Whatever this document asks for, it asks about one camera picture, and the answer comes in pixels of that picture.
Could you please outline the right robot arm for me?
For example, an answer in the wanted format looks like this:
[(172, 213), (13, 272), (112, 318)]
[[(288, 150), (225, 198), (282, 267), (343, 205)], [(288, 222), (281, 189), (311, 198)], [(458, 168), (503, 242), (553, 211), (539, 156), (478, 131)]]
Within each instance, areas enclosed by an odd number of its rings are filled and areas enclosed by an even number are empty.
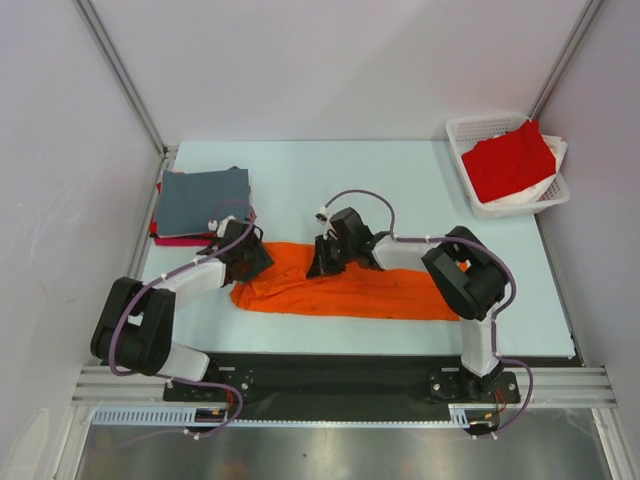
[(503, 364), (497, 354), (497, 315), (514, 300), (513, 274), (466, 227), (441, 237), (372, 233), (349, 207), (316, 214), (324, 231), (314, 239), (308, 278), (339, 275), (349, 264), (378, 271), (427, 273), (446, 305), (461, 320), (461, 388), (473, 401), (497, 389)]

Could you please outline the orange t-shirt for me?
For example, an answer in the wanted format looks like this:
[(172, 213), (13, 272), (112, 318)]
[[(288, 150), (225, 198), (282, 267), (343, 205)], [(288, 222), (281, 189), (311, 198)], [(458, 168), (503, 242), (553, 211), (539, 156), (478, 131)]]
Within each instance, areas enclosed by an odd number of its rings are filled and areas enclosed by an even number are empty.
[(350, 264), (337, 276), (308, 279), (311, 245), (268, 242), (274, 265), (230, 293), (243, 310), (303, 316), (456, 322), (426, 272), (375, 271)]

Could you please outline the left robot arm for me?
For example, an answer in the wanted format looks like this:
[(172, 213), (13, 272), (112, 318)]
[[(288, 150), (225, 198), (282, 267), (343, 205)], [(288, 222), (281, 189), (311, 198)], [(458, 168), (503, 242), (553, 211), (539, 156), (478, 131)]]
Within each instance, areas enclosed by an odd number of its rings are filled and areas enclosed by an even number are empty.
[(179, 379), (202, 400), (219, 392), (221, 376), (209, 355), (173, 339), (175, 313), (206, 293), (253, 280), (274, 260), (252, 221), (229, 217), (216, 227), (209, 245), (186, 264), (149, 282), (121, 277), (112, 284), (90, 352), (113, 374)]

